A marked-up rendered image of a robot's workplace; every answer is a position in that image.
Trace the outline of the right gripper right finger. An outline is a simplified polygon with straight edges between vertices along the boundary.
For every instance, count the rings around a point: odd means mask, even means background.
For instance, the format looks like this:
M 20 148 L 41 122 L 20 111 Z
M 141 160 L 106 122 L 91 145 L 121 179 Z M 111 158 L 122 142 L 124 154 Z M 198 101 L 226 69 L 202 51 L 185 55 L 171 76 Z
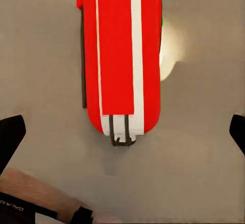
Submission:
M 230 124 L 230 135 L 245 155 L 245 117 L 234 115 Z

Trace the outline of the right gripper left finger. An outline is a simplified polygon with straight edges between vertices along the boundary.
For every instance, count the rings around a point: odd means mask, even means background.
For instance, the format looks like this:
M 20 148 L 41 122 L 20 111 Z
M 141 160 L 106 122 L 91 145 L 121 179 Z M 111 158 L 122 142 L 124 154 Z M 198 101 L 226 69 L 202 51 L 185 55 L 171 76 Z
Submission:
M 21 115 L 0 120 L 0 175 L 26 135 Z

